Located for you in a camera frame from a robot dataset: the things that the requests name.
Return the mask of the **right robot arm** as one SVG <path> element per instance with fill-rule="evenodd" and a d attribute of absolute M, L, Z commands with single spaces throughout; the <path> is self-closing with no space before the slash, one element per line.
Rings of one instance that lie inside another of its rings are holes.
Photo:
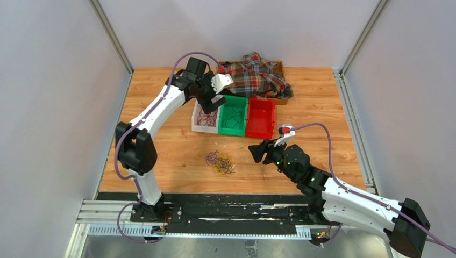
<path fill-rule="evenodd" d="M 337 180 L 310 163 L 298 145 L 275 145 L 265 139 L 248 150 L 256 163 L 273 164 L 311 201 L 307 215 L 314 224 L 341 223 L 377 235 L 407 257 L 421 257 L 430 222 L 413 199 L 388 199 Z"/>

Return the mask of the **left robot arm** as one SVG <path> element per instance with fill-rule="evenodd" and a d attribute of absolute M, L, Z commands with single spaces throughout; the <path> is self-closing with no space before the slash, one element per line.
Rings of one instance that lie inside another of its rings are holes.
<path fill-rule="evenodd" d="M 206 114 L 216 111 L 226 102 L 222 92 L 233 84 L 233 79 L 222 65 L 214 73 L 207 62 L 188 53 L 184 69 L 174 64 L 169 78 L 158 96 L 138 116 L 128 123 L 120 122 L 115 129 L 114 168 L 121 180 L 132 180 L 138 201 L 132 210 L 152 222 L 166 214 L 162 191 L 158 187 L 153 168 L 158 159 L 154 138 L 165 121 L 179 107 L 196 99 Z"/>

